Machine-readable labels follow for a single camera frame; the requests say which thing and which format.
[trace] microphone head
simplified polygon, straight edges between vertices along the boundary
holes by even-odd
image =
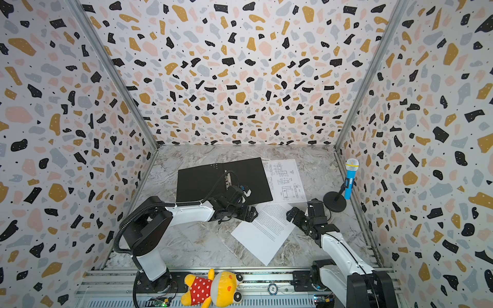
[[[359,161],[356,158],[346,160],[346,170],[356,171],[359,168]]]

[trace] plush frog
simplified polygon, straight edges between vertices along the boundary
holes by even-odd
[[[185,284],[189,290],[181,297],[184,306],[202,304],[201,308],[208,308],[211,303],[216,307],[226,307],[231,304],[239,304],[242,301],[240,292],[236,287],[243,281],[241,274],[220,272],[214,275],[214,270],[209,270],[207,278],[188,274]]]

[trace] terrazzo wallpaper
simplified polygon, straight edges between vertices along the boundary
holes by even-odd
[[[410,307],[493,307],[492,14],[410,1],[341,149]]]
[[[73,307],[151,147],[64,2],[0,10],[0,307]]]
[[[81,0],[160,144],[330,144],[394,0]]]

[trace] technical drawing paper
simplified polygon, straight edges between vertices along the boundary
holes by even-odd
[[[286,220],[286,212],[292,206],[268,202],[256,208],[257,218],[253,222],[243,221],[231,235],[267,266],[295,227]]]
[[[263,161],[262,163],[264,164],[272,198],[274,198],[271,203],[300,203],[307,201],[296,160]]]

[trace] plush toy leg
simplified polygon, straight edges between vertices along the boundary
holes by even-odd
[[[214,280],[214,270],[213,269],[210,269],[209,272],[207,273],[207,279]]]
[[[192,286],[192,283],[193,281],[195,280],[195,276],[192,275],[192,274],[188,274],[186,277],[185,277],[185,284],[189,287]]]
[[[190,291],[187,291],[185,294],[181,296],[181,304],[184,306],[192,305],[192,296],[190,295]]]
[[[200,308],[209,308],[209,305],[212,303],[212,298],[209,296],[206,298],[206,300],[202,303],[202,306]]]

